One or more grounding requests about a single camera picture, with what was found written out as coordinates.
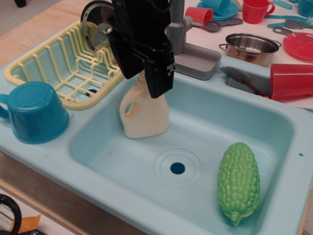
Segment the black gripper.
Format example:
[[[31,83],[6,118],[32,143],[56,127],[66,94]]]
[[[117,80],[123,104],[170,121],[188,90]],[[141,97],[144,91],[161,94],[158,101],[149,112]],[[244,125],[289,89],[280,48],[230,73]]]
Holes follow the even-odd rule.
[[[171,22],[170,0],[114,0],[107,18],[113,32],[110,44],[123,75],[130,79],[141,71],[151,98],[173,88],[174,55],[165,34]]]

